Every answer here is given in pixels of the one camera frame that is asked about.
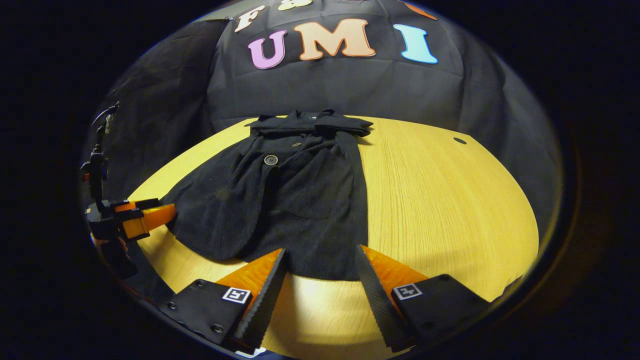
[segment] screw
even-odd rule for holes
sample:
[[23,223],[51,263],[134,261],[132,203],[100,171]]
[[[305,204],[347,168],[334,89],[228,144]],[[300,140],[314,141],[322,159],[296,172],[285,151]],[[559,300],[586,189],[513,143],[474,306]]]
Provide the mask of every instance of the screw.
[[225,330],[225,328],[223,328],[222,326],[220,326],[220,325],[218,325],[216,323],[211,325],[211,331],[217,332],[218,334],[221,334],[224,330]]

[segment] orange letter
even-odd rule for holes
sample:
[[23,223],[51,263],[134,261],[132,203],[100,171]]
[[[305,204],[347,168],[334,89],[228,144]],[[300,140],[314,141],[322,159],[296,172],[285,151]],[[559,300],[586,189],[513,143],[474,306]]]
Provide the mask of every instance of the orange letter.
[[346,56],[374,56],[376,51],[369,47],[367,34],[364,32],[366,20],[344,19],[335,27],[332,33],[317,22],[306,22],[293,28],[302,36],[303,52],[300,60],[315,60],[322,58],[316,43],[331,56],[335,56],[344,41],[342,54]]
[[240,30],[246,28],[247,26],[249,26],[251,24],[251,21],[249,21],[249,20],[255,19],[255,17],[258,16],[258,12],[260,10],[263,10],[264,7],[265,7],[264,5],[260,5],[257,8],[251,10],[250,12],[240,15],[238,17],[238,19],[240,19],[238,21],[238,27],[236,28],[235,32],[237,33],[238,31],[240,31]]
[[398,0],[398,1],[400,1],[403,4],[405,4],[406,7],[408,7],[409,9],[411,9],[411,10],[417,12],[417,13],[419,13],[422,16],[426,16],[429,19],[438,20],[438,18],[436,18],[435,16],[431,15],[430,13],[424,11],[423,9],[420,9],[418,6],[407,4],[406,2],[401,1],[401,0]]

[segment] black cloth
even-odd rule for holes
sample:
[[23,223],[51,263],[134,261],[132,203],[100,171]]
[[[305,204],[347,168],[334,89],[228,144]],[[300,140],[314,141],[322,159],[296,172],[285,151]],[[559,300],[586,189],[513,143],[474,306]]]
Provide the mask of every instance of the black cloth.
[[355,136],[372,123],[333,110],[263,115],[250,136],[182,178],[169,230],[213,260],[252,261],[286,248],[296,275],[357,280],[367,244],[367,190]]
[[[215,133],[204,102],[216,41],[227,24],[208,20],[184,26],[149,49],[113,85],[96,111],[120,101],[103,141],[109,160],[105,198],[127,198],[169,161]],[[88,159],[103,121],[91,127],[78,169]],[[86,184],[80,189],[85,208],[93,199]]]
[[[246,11],[253,8],[247,5]],[[516,179],[542,237],[561,195],[562,163],[549,118],[490,46],[442,14],[426,10],[438,20],[395,0],[314,1],[284,12],[273,5],[238,32],[239,17],[234,16],[214,55],[206,101],[211,126],[220,131],[261,113],[333,108],[347,115],[410,121],[469,135]],[[341,51],[330,56],[318,46],[322,58],[300,60],[303,44],[294,29],[297,25],[315,21],[333,31],[348,18],[367,21],[364,31],[374,56],[350,57]],[[438,63],[404,58],[406,44],[394,24],[426,31]],[[264,56],[269,58],[274,53],[269,36],[281,30],[287,32],[284,59],[270,69],[256,68],[248,45],[264,39]]]

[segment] black clamp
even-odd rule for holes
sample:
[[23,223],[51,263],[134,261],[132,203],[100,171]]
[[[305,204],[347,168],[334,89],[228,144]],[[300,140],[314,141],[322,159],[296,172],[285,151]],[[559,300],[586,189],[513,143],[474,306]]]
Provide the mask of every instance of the black clamp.
[[[440,341],[467,326],[490,306],[447,274],[405,283],[388,293],[364,251],[356,252],[356,266],[378,328],[393,352],[417,343]],[[397,262],[394,266],[410,269]]]
[[278,254],[253,303],[250,290],[198,279],[159,309],[202,338],[230,351],[252,353],[262,343],[287,273],[285,252]]

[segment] round table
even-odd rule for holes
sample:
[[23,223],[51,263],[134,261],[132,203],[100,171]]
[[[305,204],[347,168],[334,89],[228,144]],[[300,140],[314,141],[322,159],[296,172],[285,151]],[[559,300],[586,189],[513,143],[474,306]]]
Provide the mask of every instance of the round table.
[[[538,254],[538,229],[523,191],[473,138],[399,120],[374,123],[358,138],[367,183],[369,244],[428,277],[447,273],[487,301],[526,273]],[[248,119],[213,135],[158,170],[130,199],[164,196],[180,179],[249,136]],[[166,226],[138,242],[175,292],[195,279],[216,281],[242,267],[211,261]],[[387,359],[358,281],[287,274],[262,346],[301,359]]]

